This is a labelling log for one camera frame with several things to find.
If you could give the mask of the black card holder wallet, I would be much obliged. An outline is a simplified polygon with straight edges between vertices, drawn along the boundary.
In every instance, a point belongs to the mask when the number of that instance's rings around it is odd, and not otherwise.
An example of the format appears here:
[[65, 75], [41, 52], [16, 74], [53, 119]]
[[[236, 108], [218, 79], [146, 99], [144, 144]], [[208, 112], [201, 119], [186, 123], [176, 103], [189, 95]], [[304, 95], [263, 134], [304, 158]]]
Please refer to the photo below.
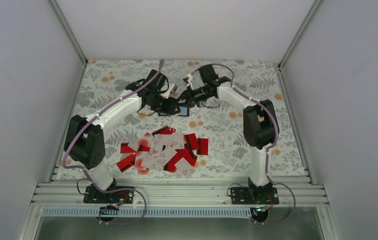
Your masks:
[[[176, 114], [179, 117], [189, 117], [190, 116], [190, 109], [188, 107], [182, 106], [179, 108], [179, 112]], [[159, 117], [170, 117], [170, 114], [166, 113], [158, 113]]]

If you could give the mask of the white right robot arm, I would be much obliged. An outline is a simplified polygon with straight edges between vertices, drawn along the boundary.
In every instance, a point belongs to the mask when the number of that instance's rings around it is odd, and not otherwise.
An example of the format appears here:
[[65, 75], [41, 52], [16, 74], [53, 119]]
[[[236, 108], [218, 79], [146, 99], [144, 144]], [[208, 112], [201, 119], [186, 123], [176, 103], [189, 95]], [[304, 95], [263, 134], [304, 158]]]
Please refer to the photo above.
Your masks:
[[248, 178], [248, 198], [255, 204], [266, 199], [274, 182], [270, 177], [269, 160], [272, 148], [279, 138], [279, 125], [273, 103], [266, 99], [257, 100], [238, 88], [231, 77], [219, 77], [214, 67], [206, 64], [196, 69], [203, 86], [193, 88], [193, 74], [189, 73], [183, 81], [186, 89], [180, 95], [185, 106], [192, 108], [209, 98], [215, 97], [228, 102], [233, 108], [242, 110], [243, 136], [251, 147], [251, 173]]

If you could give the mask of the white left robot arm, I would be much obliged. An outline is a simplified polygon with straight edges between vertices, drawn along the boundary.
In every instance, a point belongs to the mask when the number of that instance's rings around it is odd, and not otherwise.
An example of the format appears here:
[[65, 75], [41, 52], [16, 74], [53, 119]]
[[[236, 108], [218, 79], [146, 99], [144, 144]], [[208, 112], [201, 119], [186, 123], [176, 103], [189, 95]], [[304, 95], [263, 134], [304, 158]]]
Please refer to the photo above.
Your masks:
[[105, 133], [127, 115], [150, 106], [155, 112], [173, 115], [179, 112], [178, 102], [170, 95], [177, 86], [169, 83], [160, 70], [151, 70], [148, 77], [128, 84], [112, 102], [87, 116], [76, 114], [68, 124], [63, 158], [70, 157], [78, 164], [96, 196], [108, 203], [116, 197], [116, 181], [109, 173], [104, 157], [106, 154]]

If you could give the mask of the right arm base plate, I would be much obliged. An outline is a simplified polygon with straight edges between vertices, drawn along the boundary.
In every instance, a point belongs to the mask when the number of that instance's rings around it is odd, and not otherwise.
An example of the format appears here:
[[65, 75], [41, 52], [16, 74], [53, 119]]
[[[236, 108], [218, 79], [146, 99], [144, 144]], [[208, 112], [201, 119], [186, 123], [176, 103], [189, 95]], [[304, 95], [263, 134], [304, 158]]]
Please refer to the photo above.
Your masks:
[[275, 187], [260, 191], [254, 191], [248, 187], [231, 187], [229, 195], [233, 205], [278, 205], [280, 203]]

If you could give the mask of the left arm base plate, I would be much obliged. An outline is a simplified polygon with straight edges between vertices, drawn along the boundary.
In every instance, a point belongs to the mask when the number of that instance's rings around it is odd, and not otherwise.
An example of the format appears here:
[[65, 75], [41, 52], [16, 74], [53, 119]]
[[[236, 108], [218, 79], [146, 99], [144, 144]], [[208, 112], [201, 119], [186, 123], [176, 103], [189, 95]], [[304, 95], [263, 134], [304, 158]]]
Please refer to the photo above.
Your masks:
[[103, 193], [92, 185], [87, 186], [83, 202], [85, 204], [131, 204], [133, 202], [134, 187], [116, 186], [109, 190], [116, 189], [120, 189], [120, 191]]

